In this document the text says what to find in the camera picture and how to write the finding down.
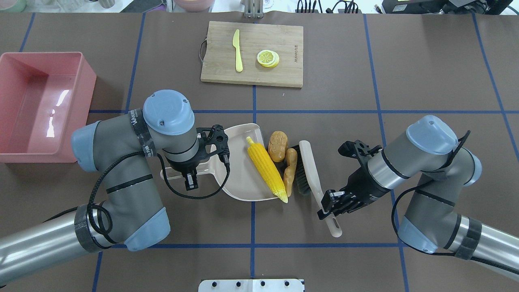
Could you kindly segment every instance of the corn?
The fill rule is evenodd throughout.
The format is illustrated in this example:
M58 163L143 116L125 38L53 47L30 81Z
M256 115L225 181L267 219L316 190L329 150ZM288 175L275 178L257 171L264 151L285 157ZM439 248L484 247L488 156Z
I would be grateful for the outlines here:
M263 180L267 183L271 192L283 202L288 203L289 198L286 195L286 189L281 175L274 165L274 162L270 159L265 147L259 143L254 143L251 137L247 137L247 142L250 145L249 149L247 149L249 157Z

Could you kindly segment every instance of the wooden cutting board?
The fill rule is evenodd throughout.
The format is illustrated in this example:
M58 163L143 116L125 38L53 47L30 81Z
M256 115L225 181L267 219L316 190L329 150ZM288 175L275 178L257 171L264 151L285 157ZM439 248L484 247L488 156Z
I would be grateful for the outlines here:
M233 36L240 30L243 71L236 72ZM279 65L265 68L256 61L264 49L278 53ZM203 58L203 82L266 86L303 86L303 27L210 21L207 51Z

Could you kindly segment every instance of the yellow knife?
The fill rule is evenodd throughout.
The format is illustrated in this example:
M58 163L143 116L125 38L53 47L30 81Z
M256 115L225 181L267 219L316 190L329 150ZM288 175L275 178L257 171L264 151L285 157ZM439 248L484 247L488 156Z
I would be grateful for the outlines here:
M243 64L241 63L240 54L240 30L234 32L233 47L236 48L236 71L241 72L243 71Z

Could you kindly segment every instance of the dustpan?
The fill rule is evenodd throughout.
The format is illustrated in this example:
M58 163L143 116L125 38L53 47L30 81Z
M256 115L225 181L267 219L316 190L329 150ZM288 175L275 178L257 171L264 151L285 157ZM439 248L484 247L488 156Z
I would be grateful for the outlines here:
M265 146L260 127L257 124L250 123L237 125L224 131L229 137L230 175L222 190L240 201L256 202L277 198L263 181L247 153L249 147L246 140L247 136ZM217 155L209 158L207 162L200 163L196 169L197 175L213 175L218 185L222 185L227 175L225 166L220 162ZM166 175L168 180L183 178L180 172L171 167L166 168Z

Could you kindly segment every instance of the pink bowl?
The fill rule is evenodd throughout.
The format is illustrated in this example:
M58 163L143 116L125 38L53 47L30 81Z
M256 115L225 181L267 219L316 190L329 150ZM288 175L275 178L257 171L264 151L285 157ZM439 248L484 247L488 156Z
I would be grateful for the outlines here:
M180 7L189 12L199 12L206 10L213 5L214 0L175 0Z
M7 52L0 76L0 162L75 162L96 79L83 54Z

